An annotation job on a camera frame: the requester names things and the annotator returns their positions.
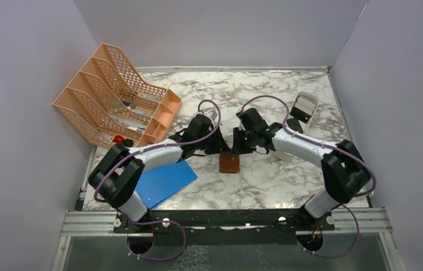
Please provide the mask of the brown leather card holder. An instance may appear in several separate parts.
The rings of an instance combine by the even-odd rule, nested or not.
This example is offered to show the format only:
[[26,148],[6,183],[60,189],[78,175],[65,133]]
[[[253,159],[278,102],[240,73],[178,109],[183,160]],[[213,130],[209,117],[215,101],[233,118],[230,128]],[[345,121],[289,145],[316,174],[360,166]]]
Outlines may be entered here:
[[240,171],[240,157],[231,150],[219,154],[219,172],[235,174]]

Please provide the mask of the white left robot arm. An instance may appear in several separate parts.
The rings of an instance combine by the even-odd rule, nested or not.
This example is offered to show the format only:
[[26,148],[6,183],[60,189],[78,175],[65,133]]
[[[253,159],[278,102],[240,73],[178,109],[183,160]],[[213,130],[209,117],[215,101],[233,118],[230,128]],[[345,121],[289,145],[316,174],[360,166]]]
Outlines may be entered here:
[[178,163],[202,151],[215,155],[229,151],[218,125],[198,114],[188,127],[159,143],[128,148],[122,143],[113,145],[88,177],[101,199],[128,218],[133,230],[141,232],[149,227],[148,207],[135,193],[141,175],[153,168]]

